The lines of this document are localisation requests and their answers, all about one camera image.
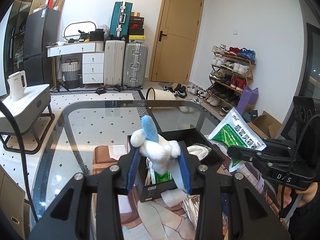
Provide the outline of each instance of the blue plush ear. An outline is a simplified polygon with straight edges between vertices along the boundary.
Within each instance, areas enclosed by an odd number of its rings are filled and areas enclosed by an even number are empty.
[[[147,139],[149,141],[158,143],[159,142],[158,131],[152,118],[149,115],[145,115],[144,117],[141,118],[141,123]]]

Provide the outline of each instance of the refrigerator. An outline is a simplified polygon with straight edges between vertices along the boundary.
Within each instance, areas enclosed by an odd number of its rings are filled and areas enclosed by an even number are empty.
[[[28,86],[53,86],[52,58],[48,58],[46,46],[57,41],[59,21],[60,12],[51,8],[44,8],[27,18],[23,65]]]

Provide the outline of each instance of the electric kettle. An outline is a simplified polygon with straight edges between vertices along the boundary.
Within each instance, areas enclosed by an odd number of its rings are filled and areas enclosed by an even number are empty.
[[[8,77],[8,84],[10,86],[10,94],[13,102],[23,98],[24,90],[27,87],[26,72],[22,70],[11,74]]]

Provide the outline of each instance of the stuffed animal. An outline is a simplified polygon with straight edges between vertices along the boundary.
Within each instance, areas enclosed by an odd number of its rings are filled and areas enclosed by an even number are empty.
[[[181,149],[177,141],[167,141],[158,134],[156,125],[148,115],[141,118],[142,129],[131,136],[131,144],[139,147],[140,154],[149,158],[155,172],[163,175],[169,171],[180,190],[184,190],[177,158]]]

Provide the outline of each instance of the blue sneaker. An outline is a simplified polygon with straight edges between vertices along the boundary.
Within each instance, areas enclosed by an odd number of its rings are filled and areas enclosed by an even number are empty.
[[[255,63],[255,61],[256,61],[256,53],[254,50],[249,50],[249,49],[243,48],[241,50],[241,52],[239,52],[237,54],[237,56],[246,58],[246,59],[250,60],[252,63]]]

